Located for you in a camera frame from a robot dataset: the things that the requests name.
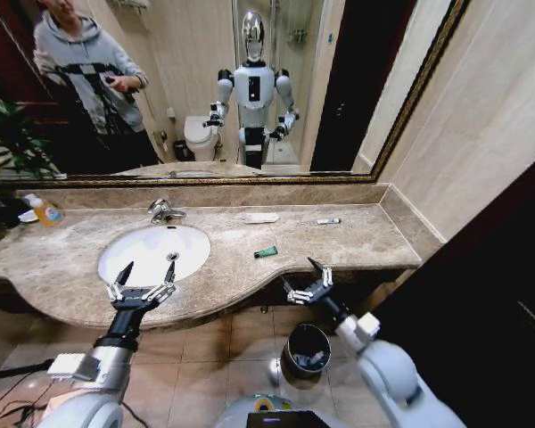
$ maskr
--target yellow soap bottle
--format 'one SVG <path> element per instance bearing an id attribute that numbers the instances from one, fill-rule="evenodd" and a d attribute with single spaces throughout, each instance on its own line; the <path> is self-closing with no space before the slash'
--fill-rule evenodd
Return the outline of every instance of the yellow soap bottle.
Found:
<path id="1" fill-rule="evenodd" d="M 62 222 L 63 212 L 55 208 L 50 202 L 39 199 L 33 193 L 27 194 L 25 199 L 36 213 L 39 221 L 46 226 L 56 226 Z"/>

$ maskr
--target hood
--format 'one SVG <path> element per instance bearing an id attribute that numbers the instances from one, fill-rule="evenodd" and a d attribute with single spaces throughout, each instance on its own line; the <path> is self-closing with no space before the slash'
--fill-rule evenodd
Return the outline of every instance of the hood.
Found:
<path id="1" fill-rule="evenodd" d="M 93 18 L 90 18 L 86 15 L 81 15 L 79 13 L 78 17 L 81 19 L 81 23 L 83 24 L 83 31 L 81 31 L 81 34 L 76 38 L 70 37 L 67 33 L 65 33 L 65 31 L 58 28 L 57 24 L 54 21 L 54 18 L 48 11 L 44 12 L 45 27 L 54 36 L 67 43 L 84 43 L 99 36 L 99 33 L 101 33 L 101 29 Z"/>

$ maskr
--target black trash can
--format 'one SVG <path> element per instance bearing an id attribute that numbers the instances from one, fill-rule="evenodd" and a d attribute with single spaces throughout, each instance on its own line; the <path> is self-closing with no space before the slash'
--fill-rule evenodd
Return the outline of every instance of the black trash can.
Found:
<path id="1" fill-rule="evenodd" d="M 191 150 L 188 148 L 185 140 L 176 140 L 172 144 L 172 149 L 175 152 L 177 161 L 194 161 L 194 153 L 192 153 Z"/>
<path id="2" fill-rule="evenodd" d="M 312 324 L 297 325 L 282 351 L 285 368 L 298 379 L 309 379 L 319 375 L 330 360 L 329 340 L 321 329 Z"/>

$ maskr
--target white sink basin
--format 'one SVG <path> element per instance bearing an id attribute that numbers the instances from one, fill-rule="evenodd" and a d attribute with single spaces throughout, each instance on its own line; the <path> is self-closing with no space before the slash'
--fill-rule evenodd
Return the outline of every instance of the white sink basin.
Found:
<path id="1" fill-rule="evenodd" d="M 188 226 L 151 226 L 113 241 L 101 254 L 99 276 L 113 283 L 121 270 L 135 262 L 127 287 L 162 284 L 170 254 L 178 253 L 175 281 L 193 274 L 210 255 L 210 241 L 202 231 Z"/>

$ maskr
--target faucet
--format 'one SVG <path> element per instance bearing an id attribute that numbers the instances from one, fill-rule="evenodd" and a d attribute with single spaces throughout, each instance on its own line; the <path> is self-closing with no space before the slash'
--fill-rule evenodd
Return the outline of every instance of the faucet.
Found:
<path id="1" fill-rule="evenodd" d="M 151 223 L 159 225 L 163 221 L 166 223 L 172 219 L 186 217 L 186 213 L 180 210 L 173 210 L 170 202 L 166 199 L 157 199 L 148 209 L 148 214 L 152 214 Z"/>

